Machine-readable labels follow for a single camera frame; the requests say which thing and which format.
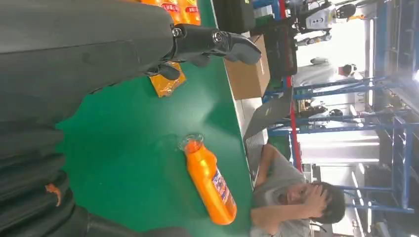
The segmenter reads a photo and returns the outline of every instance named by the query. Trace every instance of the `gray shirt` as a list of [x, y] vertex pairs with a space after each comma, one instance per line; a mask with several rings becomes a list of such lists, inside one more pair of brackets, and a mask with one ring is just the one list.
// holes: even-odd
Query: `gray shirt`
[[[291, 163], [283, 157], [276, 157], [268, 180], [254, 190], [253, 206], [281, 205], [279, 196], [285, 194], [289, 186], [304, 182], [304, 176]], [[275, 237], [308, 237], [309, 230], [308, 220], [285, 221], [279, 225]], [[250, 237], [269, 236], [271, 235], [256, 227], [252, 227], [250, 232]]]

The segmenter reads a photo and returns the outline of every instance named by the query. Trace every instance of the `black hair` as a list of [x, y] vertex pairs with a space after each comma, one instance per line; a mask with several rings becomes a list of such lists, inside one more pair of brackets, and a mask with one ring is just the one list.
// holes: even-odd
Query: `black hair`
[[315, 185], [321, 185], [323, 192], [327, 190], [327, 200], [330, 201], [323, 211], [323, 216], [312, 218], [312, 220], [322, 224], [333, 224], [341, 221], [346, 209], [343, 191], [339, 187], [326, 182], [316, 182]]
[[356, 13], [356, 6], [353, 4], [345, 4], [337, 10], [337, 17], [340, 19], [349, 18]]
[[343, 73], [345, 73], [346, 76], [350, 76], [352, 74], [352, 65], [346, 64], [342, 67]]
[[330, 116], [343, 116], [343, 112], [341, 110], [334, 109], [329, 112], [329, 115]]

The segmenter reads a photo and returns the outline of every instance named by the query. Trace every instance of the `hand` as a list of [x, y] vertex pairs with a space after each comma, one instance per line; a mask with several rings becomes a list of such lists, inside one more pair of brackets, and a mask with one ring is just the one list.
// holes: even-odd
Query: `hand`
[[304, 205], [306, 206], [309, 218], [318, 218], [323, 216], [323, 210], [326, 208], [327, 190], [322, 193], [323, 187], [320, 185], [309, 186], [306, 191]]

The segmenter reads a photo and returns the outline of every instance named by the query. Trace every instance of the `green work surface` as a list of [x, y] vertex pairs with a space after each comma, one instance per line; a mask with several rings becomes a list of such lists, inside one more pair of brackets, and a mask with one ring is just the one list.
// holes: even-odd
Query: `green work surface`
[[[200, 3], [203, 25], [214, 26], [210, 0]], [[182, 65], [187, 82], [158, 98], [148, 78], [137, 78], [85, 98], [58, 125], [65, 170], [78, 205], [143, 231], [181, 226], [194, 237], [248, 236], [251, 184], [223, 61]], [[201, 133], [236, 200], [229, 226], [213, 224], [186, 171], [179, 139]]]

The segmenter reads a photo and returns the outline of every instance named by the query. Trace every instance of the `orange bottle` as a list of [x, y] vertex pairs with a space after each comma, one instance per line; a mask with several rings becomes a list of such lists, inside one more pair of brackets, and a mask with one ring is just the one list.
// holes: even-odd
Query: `orange bottle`
[[184, 23], [201, 25], [201, 15], [198, 9], [197, 0], [179, 0]]
[[232, 223], [237, 206], [217, 168], [217, 158], [203, 144], [203, 136], [187, 136], [181, 148], [186, 154], [188, 172], [212, 221], [218, 225]]

